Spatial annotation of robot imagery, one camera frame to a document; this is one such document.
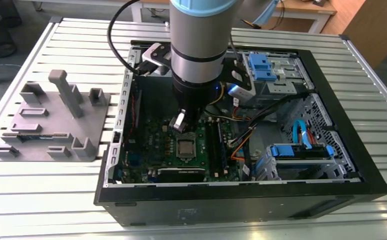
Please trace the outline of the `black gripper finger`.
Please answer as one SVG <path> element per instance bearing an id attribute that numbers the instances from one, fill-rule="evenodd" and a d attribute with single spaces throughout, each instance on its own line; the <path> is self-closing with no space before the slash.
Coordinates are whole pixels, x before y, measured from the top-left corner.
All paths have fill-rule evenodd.
<path id="1" fill-rule="evenodd" d="M 185 118 L 185 110 L 180 109 L 177 112 L 177 115 L 169 121 L 168 126 L 179 133 L 183 133 L 185 130 L 187 123 L 185 123 L 184 118 Z"/>
<path id="2" fill-rule="evenodd" d="M 199 120 L 201 118 L 204 109 L 203 108 L 189 108 L 187 111 L 187 125 L 185 130 L 188 132 L 195 132 L 199 126 Z"/>

